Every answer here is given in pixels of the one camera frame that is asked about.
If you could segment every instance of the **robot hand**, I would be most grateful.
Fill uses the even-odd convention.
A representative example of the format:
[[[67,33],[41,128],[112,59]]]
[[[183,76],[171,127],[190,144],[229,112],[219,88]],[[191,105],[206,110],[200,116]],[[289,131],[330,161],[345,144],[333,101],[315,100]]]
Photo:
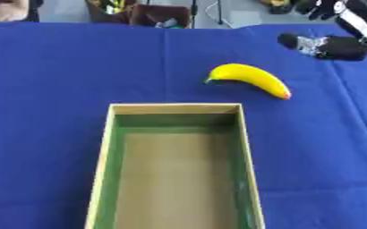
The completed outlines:
[[[300,0],[296,11],[311,20],[336,16],[337,24],[367,44],[367,0]]]
[[[337,0],[300,0],[295,9],[301,14],[310,13],[310,20],[319,18],[326,20],[335,15],[334,4],[336,2]]]

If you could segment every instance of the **blue cloth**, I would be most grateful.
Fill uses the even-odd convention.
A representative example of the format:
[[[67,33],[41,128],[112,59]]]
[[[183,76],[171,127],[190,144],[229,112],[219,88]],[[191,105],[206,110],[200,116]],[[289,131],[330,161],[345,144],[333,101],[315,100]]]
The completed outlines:
[[[282,32],[329,25],[155,30],[0,24],[0,229],[83,228],[110,103],[240,102],[268,229],[367,229],[367,60],[319,61]],[[219,64],[282,79],[204,85]]]

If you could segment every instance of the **floor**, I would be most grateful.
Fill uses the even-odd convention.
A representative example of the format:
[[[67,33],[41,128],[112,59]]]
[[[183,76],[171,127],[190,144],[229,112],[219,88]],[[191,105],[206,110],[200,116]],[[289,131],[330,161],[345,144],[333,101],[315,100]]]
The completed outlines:
[[[199,15],[196,28],[216,29],[227,28],[227,25],[218,25],[205,12],[206,8],[216,0],[198,0]],[[233,28],[267,24],[267,23],[331,23],[331,21],[308,21],[298,13],[285,15],[271,15],[264,5],[257,0],[222,0],[223,15]],[[192,0],[152,0],[153,4],[174,4],[190,6]],[[217,18],[217,7],[209,7],[209,15]],[[47,22],[88,22],[90,21],[84,0],[45,0],[40,9],[42,21]]]

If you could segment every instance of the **open box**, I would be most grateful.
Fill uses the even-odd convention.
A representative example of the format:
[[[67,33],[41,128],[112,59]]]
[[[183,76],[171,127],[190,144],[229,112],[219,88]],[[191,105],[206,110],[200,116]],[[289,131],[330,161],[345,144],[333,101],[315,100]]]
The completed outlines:
[[[240,104],[115,104],[86,229],[262,229]]]

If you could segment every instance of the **banana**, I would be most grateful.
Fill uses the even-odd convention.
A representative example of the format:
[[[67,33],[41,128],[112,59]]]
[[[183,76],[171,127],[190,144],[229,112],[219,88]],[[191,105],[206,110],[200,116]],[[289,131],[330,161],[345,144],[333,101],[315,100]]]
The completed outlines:
[[[210,81],[243,81],[250,83],[278,98],[289,99],[291,92],[277,77],[262,69],[246,64],[223,64],[213,69],[206,83]]]

